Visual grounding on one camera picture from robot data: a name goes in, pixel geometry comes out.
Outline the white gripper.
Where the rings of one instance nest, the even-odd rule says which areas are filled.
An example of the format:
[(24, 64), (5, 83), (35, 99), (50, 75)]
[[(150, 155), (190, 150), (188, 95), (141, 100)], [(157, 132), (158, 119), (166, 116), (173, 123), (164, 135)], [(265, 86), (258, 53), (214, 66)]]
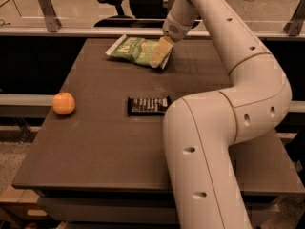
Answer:
[(197, 18), (197, 13), (170, 10), (163, 23), (163, 34), (165, 36), (157, 42), (150, 61), (151, 67), (165, 68), (174, 42), (181, 41), (187, 36)]

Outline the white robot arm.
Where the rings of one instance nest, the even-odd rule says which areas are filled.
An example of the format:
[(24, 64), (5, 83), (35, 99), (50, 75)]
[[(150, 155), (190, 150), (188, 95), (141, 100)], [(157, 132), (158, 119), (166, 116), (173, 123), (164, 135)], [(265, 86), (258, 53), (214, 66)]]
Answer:
[(286, 116), (289, 80), (225, 0), (175, 0), (163, 32), (186, 37), (201, 18), (232, 85), (183, 96), (167, 109), (163, 137), (181, 229), (252, 229), (229, 156)]

